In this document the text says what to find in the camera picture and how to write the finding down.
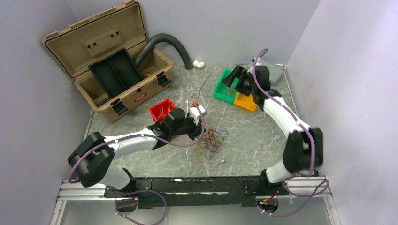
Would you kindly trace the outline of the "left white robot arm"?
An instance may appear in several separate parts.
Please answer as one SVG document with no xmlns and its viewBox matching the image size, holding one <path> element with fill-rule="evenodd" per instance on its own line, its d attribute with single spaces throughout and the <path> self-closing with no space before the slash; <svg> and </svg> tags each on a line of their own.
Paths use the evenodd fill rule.
<svg viewBox="0 0 398 225">
<path fill-rule="evenodd" d="M 205 131 L 206 114 L 202 105 L 193 106 L 188 112 L 173 108 L 165 118 L 138 132 L 118 136 L 102 136 L 100 132 L 93 132 L 69 156 L 71 171 L 68 182 L 79 182 L 85 188 L 104 184 L 128 197 L 135 190 L 134 178 L 125 168 L 113 168 L 112 162 L 138 151 L 156 150 L 168 144 L 178 147 L 178 143 L 171 141 L 177 136 L 187 135 L 197 143 Z"/>
</svg>

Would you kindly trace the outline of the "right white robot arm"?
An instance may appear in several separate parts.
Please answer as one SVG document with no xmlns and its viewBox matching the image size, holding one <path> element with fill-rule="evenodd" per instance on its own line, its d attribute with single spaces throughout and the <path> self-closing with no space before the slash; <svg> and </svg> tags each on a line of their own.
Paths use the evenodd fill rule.
<svg viewBox="0 0 398 225">
<path fill-rule="evenodd" d="M 235 91 L 251 96 L 254 103 L 277 123 L 287 138 L 282 159 L 261 172 L 259 190 L 265 195 L 275 191 L 277 183 L 295 174 L 307 171 L 313 175 L 315 168 L 323 163 L 322 130 L 310 127 L 288 107 L 282 95 L 271 87 L 269 75 L 266 66 L 254 66 L 249 70 L 235 66 L 222 79 L 222 84 L 227 87 L 236 81 Z"/>
</svg>

